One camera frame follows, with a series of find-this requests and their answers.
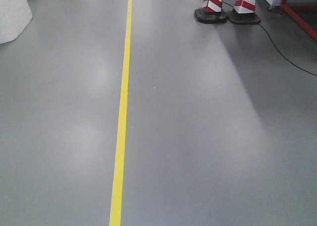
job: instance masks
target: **caster wheel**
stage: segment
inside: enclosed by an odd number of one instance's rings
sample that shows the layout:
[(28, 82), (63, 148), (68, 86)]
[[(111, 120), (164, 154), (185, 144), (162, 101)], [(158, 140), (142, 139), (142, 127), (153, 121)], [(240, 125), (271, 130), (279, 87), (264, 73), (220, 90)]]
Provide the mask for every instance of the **caster wheel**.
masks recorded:
[(268, 10), (268, 12), (271, 12), (274, 8), (275, 8), (275, 6), (270, 5), (270, 6), (267, 8), (267, 10)]

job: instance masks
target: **black rubber base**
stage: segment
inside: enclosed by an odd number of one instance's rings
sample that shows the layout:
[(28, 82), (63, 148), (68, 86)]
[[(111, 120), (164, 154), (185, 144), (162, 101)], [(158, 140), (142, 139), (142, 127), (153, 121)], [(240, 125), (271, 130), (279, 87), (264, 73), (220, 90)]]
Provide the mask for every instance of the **black rubber base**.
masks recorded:
[(228, 12), (231, 23), (234, 24), (259, 24), (261, 19), (255, 14), (238, 14), (235, 10)]
[(195, 9), (196, 19), (204, 24), (225, 23), (228, 19), (226, 12), (222, 11), (215, 14), (206, 13), (203, 9)]

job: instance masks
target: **black cable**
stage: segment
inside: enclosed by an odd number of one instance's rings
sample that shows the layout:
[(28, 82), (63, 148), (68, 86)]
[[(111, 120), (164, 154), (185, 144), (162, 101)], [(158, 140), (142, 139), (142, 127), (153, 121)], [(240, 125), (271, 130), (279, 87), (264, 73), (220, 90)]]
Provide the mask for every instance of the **black cable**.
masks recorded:
[(271, 43), (273, 44), (273, 46), (275, 47), (275, 49), (279, 52), (279, 54), (281, 54), (281, 56), (282, 56), (285, 60), (287, 60), (290, 64), (292, 64), (292, 65), (295, 66), (296, 68), (298, 68), (298, 69), (300, 69), (300, 70), (302, 70), (302, 71), (304, 71), (304, 72), (307, 72), (308, 74), (311, 74), (311, 75), (313, 75), (313, 76), (317, 76), (317, 74), (312, 73), (312, 72), (310, 72), (310, 71), (307, 71), (307, 70), (305, 70), (305, 69), (299, 67), (298, 65), (296, 65), (296, 64), (293, 63), (292, 61), (290, 61), (290, 60), (280, 51), (280, 49), (278, 49), (278, 47), (277, 47), (276, 44), (274, 43), (273, 39), (271, 38), (270, 34), (268, 33), (268, 31), (267, 31), (262, 25), (259, 24), (259, 26), (266, 32), (268, 38), (271, 40)]
[(225, 3), (225, 4), (227, 4), (228, 6), (231, 6), (232, 8), (233, 8), (233, 5), (230, 5), (229, 3), (227, 3), (227, 2), (222, 2), (222, 3)]

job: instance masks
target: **red metal frame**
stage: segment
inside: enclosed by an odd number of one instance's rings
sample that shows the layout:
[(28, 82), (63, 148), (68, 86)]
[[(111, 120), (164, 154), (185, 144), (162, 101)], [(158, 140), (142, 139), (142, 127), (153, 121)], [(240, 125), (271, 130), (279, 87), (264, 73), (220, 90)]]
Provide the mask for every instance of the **red metal frame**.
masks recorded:
[(286, 4), (287, 0), (282, 0), (280, 6), (280, 11), (285, 11), (289, 16), (291, 16), (303, 29), (305, 29), (316, 41), (317, 41), (317, 31), (314, 30), (308, 23), (306, 23), (295, 10), (300, 11), (314, 11), (317, 10), (317, 5), (307, 5), (307, 6), (289, 6)]

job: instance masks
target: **white foam block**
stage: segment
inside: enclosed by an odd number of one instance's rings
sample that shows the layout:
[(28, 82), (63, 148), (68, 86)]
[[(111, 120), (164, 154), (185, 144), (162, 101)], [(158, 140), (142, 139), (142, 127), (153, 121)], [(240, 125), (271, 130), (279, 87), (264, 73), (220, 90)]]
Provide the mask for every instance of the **white foam block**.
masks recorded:
[(26, 0), (0, 0), (0, 44), (15, 40), (31, 19)]

